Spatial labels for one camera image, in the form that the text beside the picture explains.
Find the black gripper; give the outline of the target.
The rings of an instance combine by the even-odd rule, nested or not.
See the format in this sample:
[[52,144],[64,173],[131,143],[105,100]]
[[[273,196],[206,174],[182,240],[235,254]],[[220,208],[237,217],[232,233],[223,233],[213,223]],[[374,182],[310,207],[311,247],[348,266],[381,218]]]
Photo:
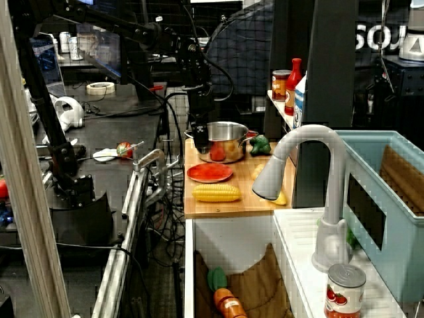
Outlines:
[[213,110],[213,93],[211,86],[187,88],[189,102],[188,122],[193,126],[193,141],[200,154],[209,151],[209,131],[207,123]]

